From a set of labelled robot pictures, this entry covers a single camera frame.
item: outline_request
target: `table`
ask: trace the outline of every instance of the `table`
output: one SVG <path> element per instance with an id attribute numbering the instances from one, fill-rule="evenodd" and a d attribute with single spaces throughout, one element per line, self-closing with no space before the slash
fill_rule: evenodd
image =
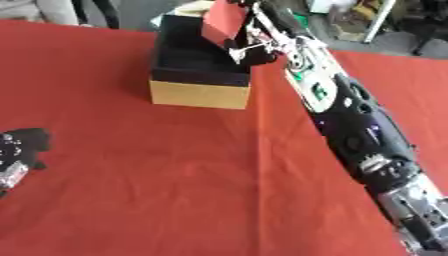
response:
<path id="1" fill-rule="evenodd" d="M 45 127 L 49 166 L 0 201 L 8 256 L 404 255 L 278 72 L 246 111 L 157 106 L 154 34 L 0 22 L 0 130 Z M 448 64 L 335 52 L 444 192 Z"/>

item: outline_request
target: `cardboard box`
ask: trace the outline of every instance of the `cardboard box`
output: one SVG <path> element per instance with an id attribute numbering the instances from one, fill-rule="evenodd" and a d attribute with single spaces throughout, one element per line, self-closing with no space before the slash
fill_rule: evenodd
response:
<path id="1" fill-rule="evenodd" d="M 151 67 L 154 104 L 244 109 L 250 68 L 201 36 L 202 18 L 163 18 Z"/>

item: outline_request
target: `person's leg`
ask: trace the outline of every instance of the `person's leg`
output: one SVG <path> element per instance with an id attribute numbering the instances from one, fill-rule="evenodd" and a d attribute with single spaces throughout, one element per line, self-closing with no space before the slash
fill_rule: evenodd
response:
<path id="1" fill-rule="evenodd" d="M 86 12 L 84 11 L 83 0 L 73 0 L 73 7 L 75 7 L 76 15 L 81 24 L 89 23 Z"/>
<path id="2" fill-rule="evenodd" d="M 72 0 L 36 0 L 48 22 L 62 25 L 79 25 Z"/>
<path id="3" fill-rule="evenodd" d="M 107 26 L 112 29 L 119 29 L 120 21 L 118 19 L 118 12 L 110 0 L 93 0 L 93 2 L 98 6 L 98 9 L 100 9 L 106 18 Z"/>

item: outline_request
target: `chair leg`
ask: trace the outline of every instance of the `chair leg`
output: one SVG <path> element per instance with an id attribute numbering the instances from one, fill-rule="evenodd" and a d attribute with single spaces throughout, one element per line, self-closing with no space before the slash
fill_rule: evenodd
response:
<path id="1" fill-rule="evenodd" d="M 107 26 L 111 29 L 119 29 L 120 20 L 118 18 L 118 11 L 112 5 L 110 0 L 94 0 L 93 2 L 106 18 Z"/>
<path id="2" fill-rule="evenodd" d="M 425 32 L 417 34 L 417 46 L 412 50 L 412 55 L 421 56 L 425 45 L 433 39 L 435 34 L 434 28 L 427 28 Z"/>

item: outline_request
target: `robotic arm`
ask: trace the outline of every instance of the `robotic arm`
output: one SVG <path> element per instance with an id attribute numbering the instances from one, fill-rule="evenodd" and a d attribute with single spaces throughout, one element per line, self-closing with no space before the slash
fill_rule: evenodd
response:
<path id="1" fill-rule="evenodd" d="M 264 0 L 228 3 L 245 8 L 247 14 L 243 28 L 247 45 L 226 49 L 235 62 L 257 65 L 285 55 L 285 77 L 316 128 L 397 229 L 408 252 L 444 255 L 448 199 L 420 167 L 414 146 L 387 111 L 348 76 L 324 43 L 300 26 L 292 12 L 281 12 Z"/>

